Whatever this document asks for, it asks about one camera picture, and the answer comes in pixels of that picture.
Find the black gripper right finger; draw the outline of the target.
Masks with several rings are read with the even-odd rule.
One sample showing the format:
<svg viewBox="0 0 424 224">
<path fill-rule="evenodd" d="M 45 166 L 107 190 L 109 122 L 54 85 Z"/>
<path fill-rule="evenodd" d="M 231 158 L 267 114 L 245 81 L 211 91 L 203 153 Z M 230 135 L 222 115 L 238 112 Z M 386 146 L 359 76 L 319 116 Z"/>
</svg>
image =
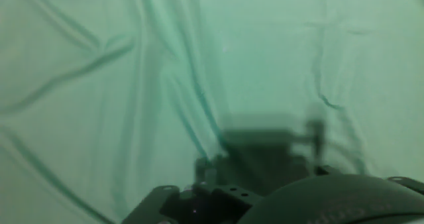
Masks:
<svg viewBox="0 0 424 224">
<path fill-rule="evenodd" d="M 323 161 L 323 151 L 325 145 L 325 124 L 320 119 L 312 119 L 307 123 L 310 131 L 310 139 L 313 145 L 313 172 L 320 173 L 319 168 Z"/>
</svg>

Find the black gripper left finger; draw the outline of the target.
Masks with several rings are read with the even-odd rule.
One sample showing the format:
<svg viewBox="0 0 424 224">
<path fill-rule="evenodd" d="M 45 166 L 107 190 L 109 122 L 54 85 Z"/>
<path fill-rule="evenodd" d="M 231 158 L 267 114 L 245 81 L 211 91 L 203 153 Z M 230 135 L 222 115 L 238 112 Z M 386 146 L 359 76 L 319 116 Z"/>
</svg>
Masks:
<svg viewBox="0 0 424 224">
<path fill-rule="evenodd" d="M 195 184 L 216 186 L 218 184 L 218 157 L 211 160 L 202 157 L 195 161 Z"/>
</svg>

